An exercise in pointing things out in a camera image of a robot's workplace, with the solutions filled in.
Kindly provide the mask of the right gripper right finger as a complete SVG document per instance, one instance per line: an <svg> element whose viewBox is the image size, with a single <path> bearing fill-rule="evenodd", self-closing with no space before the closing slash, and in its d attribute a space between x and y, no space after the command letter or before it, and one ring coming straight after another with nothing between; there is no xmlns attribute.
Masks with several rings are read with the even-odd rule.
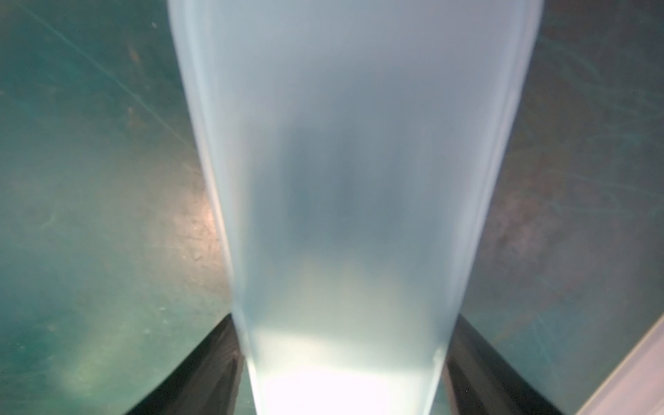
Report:
<svg viewBox="0 0 664 415"><path fill-rule="evenodd" d="M451 337L443 380L453 414L562 415L463 316Z"/></svg>

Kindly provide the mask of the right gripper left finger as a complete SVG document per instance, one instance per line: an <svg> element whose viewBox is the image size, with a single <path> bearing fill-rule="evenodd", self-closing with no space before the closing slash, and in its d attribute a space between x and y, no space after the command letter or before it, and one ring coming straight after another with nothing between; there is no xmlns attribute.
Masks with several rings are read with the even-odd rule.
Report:
<svg viewBox="0 0 664 415"><path fill-rule="evenodd" d="M130 414L233 414L244 356L226 315L182 363Z"/></svg>

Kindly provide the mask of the teal translucent pencil case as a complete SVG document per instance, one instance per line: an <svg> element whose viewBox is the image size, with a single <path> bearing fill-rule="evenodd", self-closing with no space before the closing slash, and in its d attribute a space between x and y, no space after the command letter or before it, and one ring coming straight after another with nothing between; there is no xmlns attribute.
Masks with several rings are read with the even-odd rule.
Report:
<svg viewBox="0 0 664 415"><path fill-rule="evenodd" d="M259 414L427 414L540 1L171 1Z"/></svg>

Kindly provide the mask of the clear rounded pencil case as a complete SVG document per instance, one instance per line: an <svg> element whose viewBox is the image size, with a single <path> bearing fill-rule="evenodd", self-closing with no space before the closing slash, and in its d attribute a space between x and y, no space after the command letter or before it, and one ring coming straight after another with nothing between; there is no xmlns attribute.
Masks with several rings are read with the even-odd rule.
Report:
<svg viewBox="0 0 664 415"><path fill-rule="evenodd" d="M584 403L578 415L663 413L663 319L659 318Z"/></svg>

